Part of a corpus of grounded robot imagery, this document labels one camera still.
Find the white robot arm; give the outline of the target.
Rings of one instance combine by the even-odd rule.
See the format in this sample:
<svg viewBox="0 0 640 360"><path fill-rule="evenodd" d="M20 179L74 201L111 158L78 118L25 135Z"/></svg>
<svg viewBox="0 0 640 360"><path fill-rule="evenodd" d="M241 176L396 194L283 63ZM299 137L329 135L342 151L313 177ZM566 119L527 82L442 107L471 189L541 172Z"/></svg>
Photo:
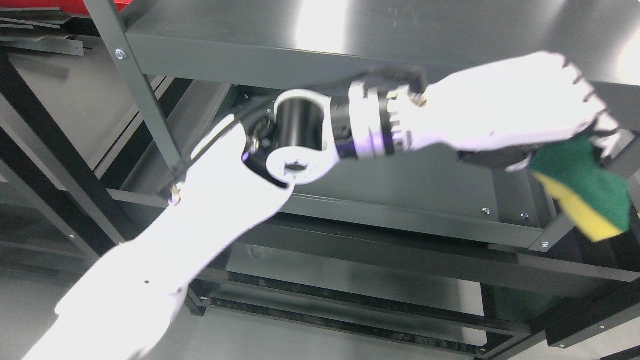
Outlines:
<svg viewBox="0 0 640 360"><path fill-rule="evenodd" d="M276 140L277 155L266 174L246 165L247 130L227 116L190 156L185 185L169 207L136 239L103 255L55 307L57 320L26 353L26 360L136 360L164 337L189 284L238 237L272 218L296 184L322 178L339 155L330 123L332 98L291 89L272 103L276 117L288 105L302 123L318 112L318 130L296 130L319 141L295 145Z"/></svg>

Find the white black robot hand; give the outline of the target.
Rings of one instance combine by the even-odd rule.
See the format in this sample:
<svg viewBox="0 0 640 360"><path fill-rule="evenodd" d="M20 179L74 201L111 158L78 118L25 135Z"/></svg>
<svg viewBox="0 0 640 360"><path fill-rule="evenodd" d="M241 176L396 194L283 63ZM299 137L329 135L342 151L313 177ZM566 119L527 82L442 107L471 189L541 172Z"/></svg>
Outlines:
<svg viewBox="0 0 640 360"><path fill-rule="evenodd" d="M387 110L394 144L405 152L435 144L492 152L582 135L607 157L621 137L582 71L544 51L458 71L420 95L403 86Z"/></svg>

